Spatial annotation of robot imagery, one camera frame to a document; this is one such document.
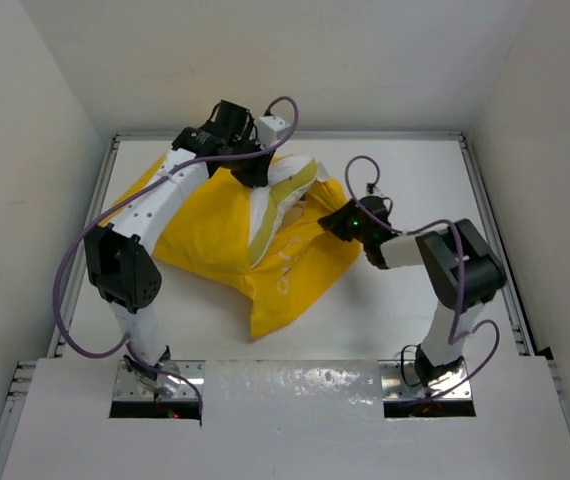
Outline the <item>yellow pillowcase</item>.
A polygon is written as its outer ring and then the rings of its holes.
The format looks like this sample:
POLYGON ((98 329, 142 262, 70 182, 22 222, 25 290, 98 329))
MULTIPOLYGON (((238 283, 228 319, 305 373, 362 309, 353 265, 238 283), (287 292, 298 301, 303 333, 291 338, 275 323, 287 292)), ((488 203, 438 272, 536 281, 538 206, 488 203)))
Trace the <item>yellow pillowcase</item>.
MULTIPOLYGON (((128 190, 141 190, 159 158, 128 190)), ((360 248, 324 231, 318 220, 347 203, 341 184, 315 182, 287 212, 269 249, 253 268, 248 236, 252 188, 218 169, 181 206, 158 239, 153 256, 231 286, 252 301, 253 338, 284 328, 311 307, 354 263, 360 248)))

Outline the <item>white pillow yellow border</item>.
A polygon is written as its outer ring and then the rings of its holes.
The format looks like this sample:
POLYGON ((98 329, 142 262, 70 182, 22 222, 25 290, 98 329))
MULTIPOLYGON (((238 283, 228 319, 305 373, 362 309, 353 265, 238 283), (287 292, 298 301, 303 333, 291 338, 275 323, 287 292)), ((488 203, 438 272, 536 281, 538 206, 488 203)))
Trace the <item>white pillow yellow border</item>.
POLYGON ((287 212, 315 182, 329 178, 324 165, 311 155, 287 155, 273 161, 267 170, 267 185, 252 188, 248 255, 250 267, 265 256, 287 212))

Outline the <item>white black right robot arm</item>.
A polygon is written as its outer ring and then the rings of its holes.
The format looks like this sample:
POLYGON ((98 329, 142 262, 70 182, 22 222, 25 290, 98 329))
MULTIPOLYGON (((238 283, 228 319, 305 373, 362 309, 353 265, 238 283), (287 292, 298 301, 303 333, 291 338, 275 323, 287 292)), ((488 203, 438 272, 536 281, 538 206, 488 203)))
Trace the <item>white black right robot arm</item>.
POLYGON ((378 269, 419 266, 426 271, 438 303, 416 347, 414 371, 427 387, 460 367, 467 337, 485 324, 475 319, 505 286, 506 271, 471 220, 436 221, 404 233, 391 226, 390 211, 385 198, 370 195, 348 201, 318 223, 342 241, 359 242, 378 269))

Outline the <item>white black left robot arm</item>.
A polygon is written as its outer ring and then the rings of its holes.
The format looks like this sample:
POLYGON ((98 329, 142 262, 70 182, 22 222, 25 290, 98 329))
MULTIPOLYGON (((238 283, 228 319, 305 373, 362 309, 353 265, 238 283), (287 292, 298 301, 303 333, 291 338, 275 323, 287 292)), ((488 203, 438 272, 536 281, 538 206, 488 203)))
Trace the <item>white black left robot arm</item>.
POLYGON ((169 357, 152 307, 162 285, 152 258, 161 233, 218 168, 246 186, 265 185, 274 149, 290 127, 271 112, 254 118, 220 101, 203 125, 179 133, 143 189, 85 236, 89 281, 114 313, 131 360, 148 376, 169 357))

